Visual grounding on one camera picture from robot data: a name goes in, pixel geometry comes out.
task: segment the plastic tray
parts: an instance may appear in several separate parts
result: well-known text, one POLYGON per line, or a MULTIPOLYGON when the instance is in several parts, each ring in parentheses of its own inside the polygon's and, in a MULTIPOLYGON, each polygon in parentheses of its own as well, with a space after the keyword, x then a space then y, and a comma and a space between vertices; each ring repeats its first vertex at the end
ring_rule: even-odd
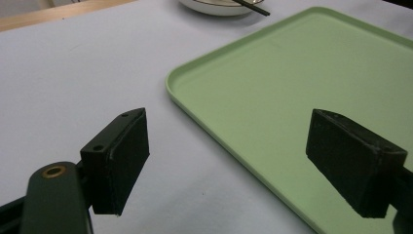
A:
POLYGON ((393 207, 383 219, 360 217, 305 148, 320 108, 411 152, 412 61, 412 41, 312 8, 175 68, 166 83, 186 113, 319 233, 393 233, 393 207))

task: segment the white tablecloth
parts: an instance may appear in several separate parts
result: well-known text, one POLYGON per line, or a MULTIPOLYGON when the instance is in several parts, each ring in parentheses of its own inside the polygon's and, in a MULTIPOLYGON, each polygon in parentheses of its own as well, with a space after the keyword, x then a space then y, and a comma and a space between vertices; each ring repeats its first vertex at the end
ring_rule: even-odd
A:
POLYGON ((413 39, 413 11, 380 0, 266 0, 266 18, 139 0, 1 32, 0 205, 24 196, 37 169, 78 162, 118 114, 146 107, 151 156, 123 215, 92 215, 95 233, 312 233, 169 99, 164 82, 179 64, 313 6, 413 39))

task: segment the bowl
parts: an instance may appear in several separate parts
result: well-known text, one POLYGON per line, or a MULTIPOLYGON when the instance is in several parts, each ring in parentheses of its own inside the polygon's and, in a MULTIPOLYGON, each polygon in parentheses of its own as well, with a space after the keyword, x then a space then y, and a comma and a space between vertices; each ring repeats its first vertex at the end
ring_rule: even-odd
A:
MULTIPOLYGON (((252 5, 259 6, 264 0, 245 0, 252 5)), ((239 3, 232 0, 179 0, 180 3, 192 10, 213 16, 230 17, 251 12, 239 3)))

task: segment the screw hole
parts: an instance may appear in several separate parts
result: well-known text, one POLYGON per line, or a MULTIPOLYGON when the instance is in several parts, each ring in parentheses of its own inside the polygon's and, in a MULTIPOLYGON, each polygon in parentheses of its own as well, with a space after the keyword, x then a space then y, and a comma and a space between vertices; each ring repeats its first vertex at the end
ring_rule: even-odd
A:
POLYGON ((97 145, 94 147, 94 151, 99 151, 103 149, 103 145, 97 145))
POLYGON ((64 174, 65 171, 66 168, 64 166, 55 166, 43 171, 42 176, 44 178, 53 178, 64 174))

